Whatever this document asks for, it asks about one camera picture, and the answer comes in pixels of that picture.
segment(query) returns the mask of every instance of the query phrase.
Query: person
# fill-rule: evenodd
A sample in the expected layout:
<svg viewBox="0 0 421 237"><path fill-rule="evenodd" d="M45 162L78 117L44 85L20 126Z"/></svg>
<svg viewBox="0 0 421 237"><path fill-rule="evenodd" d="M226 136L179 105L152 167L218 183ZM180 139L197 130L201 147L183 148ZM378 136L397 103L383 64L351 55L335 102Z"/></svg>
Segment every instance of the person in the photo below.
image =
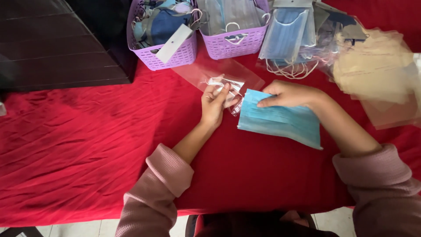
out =
<svg viewBox="0 0 421 237"><path fill-rule="evenodd" d="M205 92L198 125L172 149L160 144L146 159L149 168L124 195L116 237L169 236L177 217L173 200L189 187L193 177L189 164L221 124L228 91L227 84L216 97ZM394 145L380 145L316 88L275 80L263 92L276 96L262 100L258 107L307 106L335 140L341 153L333 157L333 164L356 201L357 236L421 235L421 183L412 178ZM294 211L203 216L197 237L337 236L307 227L308 222Z"/></svg>

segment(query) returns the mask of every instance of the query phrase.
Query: red fabric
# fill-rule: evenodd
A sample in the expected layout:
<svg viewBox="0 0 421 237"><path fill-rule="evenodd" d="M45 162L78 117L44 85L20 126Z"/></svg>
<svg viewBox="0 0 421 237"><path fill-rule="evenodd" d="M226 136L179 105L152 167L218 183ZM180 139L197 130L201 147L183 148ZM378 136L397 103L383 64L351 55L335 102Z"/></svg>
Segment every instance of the red fabric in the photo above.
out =
<svg viewBox="0 0 421 237"><path fill-rule="evenodd" d="M326 1L356 15L366 28L398 30L421 51L420 1ZM236 60L263 78L257 55ZM393 143L421 179L421 129L376 131L360 102L319 71L303 80L332 96L381 143ZM200 119L202 92L172 70L141 62L131 85L9 94L0 117L0 226L51 225L119 218L123 194L146 168L159 143L175 145ZM275 208L322 212L353 205L332 165L338 152L321 129L323 151L288 138L237 129L224 121L192 166L191 187L176 200L179 215Z"/></svg>

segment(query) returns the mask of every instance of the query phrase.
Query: hand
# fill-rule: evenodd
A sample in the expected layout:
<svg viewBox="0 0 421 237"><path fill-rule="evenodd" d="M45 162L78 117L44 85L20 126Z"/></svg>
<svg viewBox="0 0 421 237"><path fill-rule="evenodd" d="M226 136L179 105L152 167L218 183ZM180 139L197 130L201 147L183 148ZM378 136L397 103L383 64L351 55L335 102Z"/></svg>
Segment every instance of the hand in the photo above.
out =
<svg viewBox="0 0 421 237"><path fill-rule="evenodd" d="M263 92L277 96L260 101L257 104L257 107L306 106L310 108L315 100L326 95L324 92L314 87L280 80L274 80L270 85L263 89Z"/></svg>
<svg viewBox="0 0 421 237"><path fill-rule="evenodd" d="M214 129L221 125L224 108L230 107L238 102L238 99L225 102L231 95L229 89L230 85L227 83L221 92L215 95L215 86L209 85L206 87L202 95L202 119L200 120L202 124Z"/></svg>

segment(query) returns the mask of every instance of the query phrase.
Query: person's right hand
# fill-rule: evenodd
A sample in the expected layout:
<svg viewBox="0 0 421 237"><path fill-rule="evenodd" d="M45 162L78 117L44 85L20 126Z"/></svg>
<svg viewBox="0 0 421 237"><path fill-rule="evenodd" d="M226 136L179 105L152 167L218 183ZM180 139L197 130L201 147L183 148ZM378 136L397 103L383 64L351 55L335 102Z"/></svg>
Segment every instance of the person's right hand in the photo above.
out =
<svg viewBox="0 0 421 237"><path fill-rule="evenodd" d="M319 89L309 86L303 86L296 83L274 80L270 85L263 89L264 93L276 95L260 101L257 107L269 106L306 106L310 107L311 103L317 98L325 95Z"/></svg>

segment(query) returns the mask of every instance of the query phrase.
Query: purple basket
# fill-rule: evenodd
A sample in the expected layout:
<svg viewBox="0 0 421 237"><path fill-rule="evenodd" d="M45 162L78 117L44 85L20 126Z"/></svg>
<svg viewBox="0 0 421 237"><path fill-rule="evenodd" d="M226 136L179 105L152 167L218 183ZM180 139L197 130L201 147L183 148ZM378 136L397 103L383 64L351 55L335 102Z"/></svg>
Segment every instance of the purple basket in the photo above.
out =
<svg viewBox="0 0 421 237"><path fill-rule="evenodd" d="M167 63L163 63L159 58L151 52L153 49L160 49L164 45L155 45L147 48L136 49L136 39L133 35L133 30L131 28L131 22L134 20L135 16L143 11L140 7L140 4L143 0L133 0L129 16L127 19L127 46L131 51L133 51L137 57L152 71L166 69L171 67L178 67L186 64L192 64L196 59L197 53L197 40L196 32L193 32L190 38L186 39L177 52L170 58Z"/></svg>
<svg viewBox="0 0 421 237"><path fill-rule="evenodd" d="M265 12L269 12L269 4L267 0L256 0L256 3L260 9ZM268 24L258 28L237 30L213 36L204 35L202 30L200 30L200 33L205 41L209 56L212 59L218 60L257 53L262 45L267 26ZM227 36L238 34L248 35L245 36L244 39L237 45L225 40L225 37Z"/></svg>

